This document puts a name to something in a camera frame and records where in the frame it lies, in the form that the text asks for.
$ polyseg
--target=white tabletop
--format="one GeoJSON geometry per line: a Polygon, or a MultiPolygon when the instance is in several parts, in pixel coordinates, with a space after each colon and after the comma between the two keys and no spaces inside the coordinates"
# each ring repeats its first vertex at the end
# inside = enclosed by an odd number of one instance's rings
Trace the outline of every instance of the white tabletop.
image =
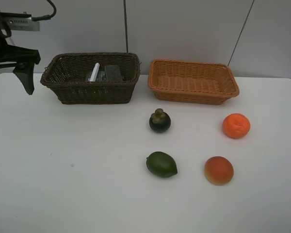
{"type": "Polygon", "coordinates": [[[123,105],[62,105],[35,78],[28,96],[0,75],[0,233],[291,233],[291,80],[237,78],[240,95],[220,106],[160,101],[141,76],[123,105]],[[148,119],[172,119],[164,134],[148,119]],[[221,132],[231,113],[249,134],[221,132]],[[178,174],[151,175],[146,157],[170,154],[178,174]],[[203,176],[212,156],[233,180],[203,176]]]}

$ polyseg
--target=dark brown wicker basket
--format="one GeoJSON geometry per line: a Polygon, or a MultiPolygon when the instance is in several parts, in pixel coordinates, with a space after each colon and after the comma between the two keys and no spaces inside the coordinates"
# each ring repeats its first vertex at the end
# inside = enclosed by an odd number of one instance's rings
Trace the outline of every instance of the dark brown wicker basket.
{"type": "Polygon", "coordinates": [[[130,101],[139,75],[139,59],[133,53],[66,53],[53,58],[41,84],[50,88],[63,104],[118,104],[130,101]],[[118,65],[124,81],[86,82],[86,75],[97,62],[99,70],[118,65]]]}

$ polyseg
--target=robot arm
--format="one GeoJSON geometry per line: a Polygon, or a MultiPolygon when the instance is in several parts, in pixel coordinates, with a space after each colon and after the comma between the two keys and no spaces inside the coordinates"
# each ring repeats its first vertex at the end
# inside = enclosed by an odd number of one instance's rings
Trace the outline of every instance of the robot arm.
{"type": "Polygon", "coordinates": [[[26,92],[32,95],[33,68],[39,64],[41,58],[38,50],[30,50],[8,45],[6,38],[11,37],[11,30],[39,31],[41,20],[49,20],[56,14],[56,7],[48,1],[54,9],[53,14],[41,17],[32,17],[29,14],[14,14],[0,12],[0,68],[14,67],[13,73],[19,78],[26,92]]]}

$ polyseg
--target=orange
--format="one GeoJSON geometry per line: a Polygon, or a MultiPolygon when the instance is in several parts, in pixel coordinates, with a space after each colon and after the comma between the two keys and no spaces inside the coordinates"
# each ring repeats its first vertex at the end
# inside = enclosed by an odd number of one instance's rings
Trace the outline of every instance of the orange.
{"type": "Polygon", "coordinates": [[[231,138],[242,138],[250,130],[250,121],[243,114],[233,113],[223,121],[223,132],[231,138]]]}

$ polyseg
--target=cable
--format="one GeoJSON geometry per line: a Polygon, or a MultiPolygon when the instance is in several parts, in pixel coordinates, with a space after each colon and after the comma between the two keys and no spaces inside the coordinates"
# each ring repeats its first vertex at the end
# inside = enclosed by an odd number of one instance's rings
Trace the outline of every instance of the cable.
{"type": "Polygon", "coordinates": [[[32,17],[31,18],[32,21],[49,20],[49,19],[53,18],[56,15],[57,9],[56,9],[55,4],[51,0],[46,0],[46,1],[53,7],[53,13],[51,15],[45,15],[45,16],[40,16],[40,17],[32,17]]]}

